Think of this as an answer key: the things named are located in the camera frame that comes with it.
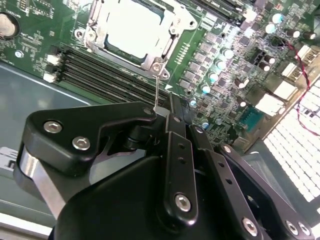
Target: black bracket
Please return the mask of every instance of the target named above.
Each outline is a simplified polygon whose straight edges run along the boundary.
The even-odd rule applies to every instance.
[[[218,201],[212,215],[225,223],[221,229],[227,239],[314,239],[310,226],[232,147],[213,150],[206,132],[191,124],[185,99],[171,94],[164,106],[167,113],[162,115],[141,102],[35,112],[26,120],[15,180],[33,195],[41,194],[58,218],[64,205],[88,187],[94,161],[144,149],[150,159],[161,161],[155,212],[169,232],[197,225],[196,165],[210,181]]]

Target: capacitor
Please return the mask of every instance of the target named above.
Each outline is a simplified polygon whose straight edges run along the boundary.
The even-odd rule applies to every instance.
[[[276,62],[276,59],[269,55],[265,55],[263,60],[265,60],[268,64],[274,64]]]
[[[231,49],[225,49],[222,51],[222,55],[226,58],[226,59],[232,59],[234,57],[234,51],[232,51]]]
[[[276,26],[272,23],[265,25],[264,30],[267,34],[273,34],[276,32]]]
[[[240,107],[245,107],[247,103],[242,99],[242,97],[237,96],[236,97],[236,102],[239,104]]]
[[[210,73],[208,74],[208,77],[209,77],[211,83],[215,83],[215,82],[218,81],[218,79],[219,79],[219,75],[216,74],[214,71],[210,72]]]
[[[234,79],[234,84],[240,89],[245,87],[245,84],[239,78]]]
[[[287,35],[288,37],[292,37],[292,38],[298,38],[300,37],[300,31],[299,30],[295,30],[295,29],[287,29],[285,31],[285,35]]]
[[[304,39],[313,40],[316,38],[317,34],[315,34],[313,31],[305,31],[302,36]]]
[[[227,68],[227,64],[222,60],[216,61],[215,65],[220,70],[225,70]]]
[[[215,120],[215,124],[221,125],[221,124],[222,124],[222,119],[221,119],[221,118],[217,118],[217,119]]]
[[[284,16],[282,14],[280,14],[280,13],[276,13],[271,17],[271,21],[274,24],[280,24],[280,23],[282,23],[284,21]]]
[[[207,129],[207,128],[209,127],[209,122],[208,122],[208,120],[207,120],[206,118],[203,118],[203,119],[201,120],[201,127],[202,127],[203,129]]]
[[[261,68],[265,72],[269,72],[270,66],[266,64],[265,62],[260,62],[259,68]]]
[[[196,98],[195,98],[195,97],[191,97],[191,98],[189,99],[189,104],[190,104],[191,107],[195,107],[195,106],[197,105],[197,100],[196,100]]]
[[[15,16],[8,12],[0,12],[0,37],[11,40],[19,35],[20,24]]]
[[[246,87],[248,85],[248,83],[250,82],[249,78],[246,78],[243,82],[244,86]]]
[[[211,91],[209,85],[206,84],[206,83],[201,86],[201,90],[202,90],[202,92],[203,92],[204,94],[208,94],[208,93],[210,93],[210,91]]]

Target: screw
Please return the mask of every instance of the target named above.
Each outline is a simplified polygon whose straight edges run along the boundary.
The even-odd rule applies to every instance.
[[[249,219],[244,217],[242,219],[242,224],[245,228],[245,230],[250,233],[253,237],[258,236],[258,229],[256,227],[256,225]]]
[[[198,132],[198,133],[200,133],[200,134],[202,134],[204,131],[200,128],[200,127],[198,127],[198,126],[196,126],[195,127],[195,130]]]
[[[153,64],[153,66],[152,66],[152,69],[153,69],[155,72],[159,72],[159,71],[160,71],[160,68],[161,68],[161,66],[160,66],[159,63],[155,63],[155,64]]]
[[[72,140],[72,145],[75,149],[86,151],[90,148],[90,141],[84,136],[77,136]]]
[[[298,222],[298,224],[299,224],[302,232],[305,233],[305,235],[307,235],[307,236],[310,236],[310,235],[311,235],[310,230],[309,230],[305,225],[303,225],[301,222]]]
[[[14,55],[15,55],[18,59],[22,59],[22,58],[25,56],[25,54],[24,54],[22,51],[20,51],[20,50],[15,51]]]
[[[47,121],[43,125],[43,128],[44,128],[44,130],[46,130],[48,133],[51,133],[51,134],[60,133],[62,130],[62,126],[60,125],[60,123],[58,123],[56,121]]]
[[[299,232],[298,229],[288,220],[285,221],[286,225],[288,226],[289,230],[296,236],[298,236]]]
[[[144,108],[143,111],[148,115],[152,114],[152,112],[148,108]]]
[[[181,121],[180,121],[180,119],[179,118],[177,118],[176,116],[175,117],[173,117],[173,119],[176,121],[176,122],[178,122],[178,123],[180,123]]]
[[[227,153],[231,153],[231,150],[229,147],[227,146],[223,146],[223,149],[227,152]]]
[[[182,194],[175,196],[175,204],[183,212],[189,212],[191,209],[191,203],[189,199]]]

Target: ram slot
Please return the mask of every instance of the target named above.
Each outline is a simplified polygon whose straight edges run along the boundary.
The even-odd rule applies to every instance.
[[[69,48],[64,51],[59,80],[113,103],[139,101],[152,106],[155,101],[155,86]],[[159,105],[168,95],[159,90]]]

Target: black memory slot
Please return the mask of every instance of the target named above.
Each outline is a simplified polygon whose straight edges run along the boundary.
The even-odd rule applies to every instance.
[[[140,101],[152,106],[155,101],[155,86],[70,48],[62,58],[59,80],[113,103]],[[168,95],[160,89],[160,106]]]
[[[68,69],[73,69],[74,72],[79,71],[79,77],[87,76],[87,78],[92,78],[91,81],[95,83],[99,82],[102,88],[104,86],[109,85],[112,89],[116,88],[117,90],[123,91],[128,95],[143,96],[143,98],[148,98],[149,101],[154,100],[154,96],[151,93],[143,91],[139,88],[133,87],[132,84],[128,84],[127,82],[123,81],[121,78],[113,77],[112,75],[107,75],[107,73],[98,71],[97,69],[96,69],[96,72],[88,71],[88,69],[90,69],[89,66],[84,66],[83,68],[80,69],[81,64],[79,66],[74,66],[73,64],[70,64],[70,63],[67,64]]]
[[[152,95],[154,96],[154,94],[153,94],[153,92],[155,91],[154,86],[152,86],[146,82],[143,82],[141,80],[138,80],[131,75],[127,75],[124,72],[119,71],[111,66],[108,66],[108,68],[106,68],[106,64],[104,62],[101,62],[97,59],[91,58],[90,56],[87,56],[81,52],[71,51],[68,54],[68,56],[69,56],[69,58],[72,58],[72,61],[76,61],[76,60],[80,61],[81,60],[81,65],[82,64],[86,64],[86,65],[89,64],[89,66],[91,66],[90,64],[94,63],[94,66],[92,66],[92,67],[94,67],[95,69],[99,67],[100,71],[102,71],[103,73],[109,74],[111,76],[117,76],[121,79],[125,79],[127,82],[131,82],[131,84],[133,84],[134,87],[145,89],[147,93],[152,93]],[[162,89],[160,89],[159,96],[166,98],[168,96],[168,94],[165,91],[163,91]]]
[[[100,88],[103,89],[108,89],[109,93],[112,93],[113,91],[116,92],[121,92],[124,96],[126,96],[126,98],[129,98],[130,96],[136,96],[138,97],[141,101],[142,100],[147,100],[148,102],[153,102],[154,101],[154,97],[152,95],[148,96],[148,94],[145,91],[142,91],[138,88],[132,87],[132,85],[127,84],[126,82],[123,82],[120,79],[112,79],[112,82],[110,81],[105,81],[105,75],[102,74],[97,74],[96,72],[86,72],[81,70],[78,74],[78,78],[84,78],[86,77],[86,79],[90,79],[90,81],[92,83],[97,84]]]
[[[194,4],[198,5],[208,13],[216,16],[217,18],[221,19],[222,21],[232,25],[232,26],[239,26],[241,22],[239,19],[234,18],[233,16],[229,16],[224,12],[220,11],[217,7],[210,4],[210,2],[205,0],[191,0]]]

